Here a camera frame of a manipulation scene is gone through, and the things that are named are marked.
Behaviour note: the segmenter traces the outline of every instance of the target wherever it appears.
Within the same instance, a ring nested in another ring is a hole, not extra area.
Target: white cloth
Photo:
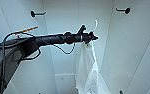
[[[76,64],[75,79],[79,94],[98,94],[98,65],[92,42],[79,45]]]

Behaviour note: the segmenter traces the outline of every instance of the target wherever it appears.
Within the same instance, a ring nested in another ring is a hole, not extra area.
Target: wall hook
[[[116,8],[116,10],[117,10],[117,11],[125,11],[126,14],[128,14],[128,13],[130,12],[130,8],[127,8],[127,9],[125,9],[125,10],[118,10],[118,9]]]
[[[35,15],[44,15],[46,12],[44,13],[35,13],[34,11],[31,11],[31,16],[35,17]]]

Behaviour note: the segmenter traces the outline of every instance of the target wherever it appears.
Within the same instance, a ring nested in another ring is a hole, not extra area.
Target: white fabric
[[[79,94],[98,94],[98,65],[93,44],[81,44],[76,58],[76,88]]]

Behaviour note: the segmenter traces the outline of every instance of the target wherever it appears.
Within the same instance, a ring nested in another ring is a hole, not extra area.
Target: white wall
[[[127,7],[129,14],[116,11]],[[112,94],[150,89],[149,0],[115,0],[101,73]]]
[[[43,12],[42,1],[0,0],[0,42],[11,32],[34,26],[39,28],[31,31],[32,34],[47,34],[44,16],[32,18],[31,10]],[[21,62],[4,94],[57,94],[50,48],[41,50],[37,59]]]
[[[104,48],[106,44],[107,32],[109,28],[111,11],[114,0],[44,0],[44,10],[47,11],[46,23],[49,34],[77,33],[82,24],[86,25],[90,32],[94,29],[94,20],[98,20],[98,27],[94,34],[99,37],[94,41],[96,57],[101,68]],[[73,45],[59,45],[65,51],[71,51]],[[64,91],[64,83],[60,82],[60,78],[64,78],[65,82],[69,82],[69,88],[75,87],[75,70],[76,70],[76,53],[65,55],[58,48],[51,47],[56,83],[59,94],[70,94]]]

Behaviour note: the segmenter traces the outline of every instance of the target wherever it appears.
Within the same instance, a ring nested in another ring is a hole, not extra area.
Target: black cable
[[[0,83],[0,94],[3,93],[3,89],[4,89],[4,79],[5,79],[5,67],[6,67],[6,56],[5,56],[5,42],[7,40],[7,38],[13,34],[16,34],[16,33],[22,33],[22,34],[26,34],[26,35],[30,35],[30,36],[33,36],[31,34],[28,34],[28,33],[23,33],[23,32],[13,32],[13,33],[10,33],[8,34],[4,39],[3,39],[3,44],[2,44],[2,54],[3,54],[3,62],[2,62],[2,70],[1,70],[1,83]]]
[[[54,45],[54,44],[50,44],[49,42],[46,42],[46,41],[44,41],[44,40],[42,40],[41,38],[39,38],[42,42],[44,42],[44,43],[46,43],[47,45],[53,45],[53,46],[55,46],[55,47],[57,47],[58,49],[60,49],[63,53],[65,53],[65,54],[71,54],[72,52],[73,52],[73,50],[74,50],[74,48],[75,48],[75,43],[74,43],[74,46],[73,46],[73,48],[72,48],[72,50],[70,51],[70,52],[65,52],[62,48],[60,48],[59,46],[57,46],[57,45]]]
[[[54,44],[53,44],[53,46],[57,47],[58,49],[60,49],[60,50],[61,50],[63,53],[65,53],[65,54],[71,54],[71,53],[73,52],[74,48],[75,48],[75,43],[74,43],[73,48],[72,48],[72,50],[71,50],[70,52],[65,52],[62,48],[60,48],[60,47],[57,46],[57,45],[54,45]]]

